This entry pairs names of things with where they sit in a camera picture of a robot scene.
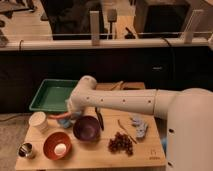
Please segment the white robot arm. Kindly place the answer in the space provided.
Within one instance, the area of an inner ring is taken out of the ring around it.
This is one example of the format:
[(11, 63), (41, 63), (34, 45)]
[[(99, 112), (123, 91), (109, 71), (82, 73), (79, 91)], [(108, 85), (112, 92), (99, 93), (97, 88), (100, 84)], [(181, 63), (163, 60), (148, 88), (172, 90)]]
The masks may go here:
[(94, 77), (77, 83), (68, 111), (103, 107), (153, 115), (167, 121), (166, 171), (213, 171), (213, 92), (202, 88), (182, 91), (98, 90)]

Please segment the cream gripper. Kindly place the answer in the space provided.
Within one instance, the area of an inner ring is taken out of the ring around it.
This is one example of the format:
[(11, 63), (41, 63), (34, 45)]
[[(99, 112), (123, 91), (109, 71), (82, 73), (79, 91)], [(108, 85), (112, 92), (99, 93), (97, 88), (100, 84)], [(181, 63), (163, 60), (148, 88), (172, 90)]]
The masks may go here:
[(82, 111), (77, 109), (70, 100), (66, 100), (67, 111), (71, 115), (81, 115)]

